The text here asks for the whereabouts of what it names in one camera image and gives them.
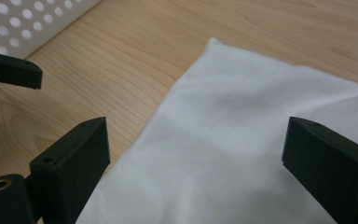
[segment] white basket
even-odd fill
[[[25,58],[101,0],[0,0],[0,53]]]

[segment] wood grain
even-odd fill
[[[28,58],[42,90],[0,84],[0,175],[100,116],[117,160],[212,36],[358,82],[358,1],[104,0]]]

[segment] white cloth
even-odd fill
[[[335,223],[282,166],[290,116],[358,143],[358,84],[211,39],[77,223]]]

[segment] table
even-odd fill
[[[358,1],[104,0],[27,58],[42,90],[0,84],[0,175],[101,116],[116,161],[212,36],[358,82]]]

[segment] towel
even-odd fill
[[[77,223],[335,223],[282,166],[291,116],[358,143],[358,84],[212,38]]]

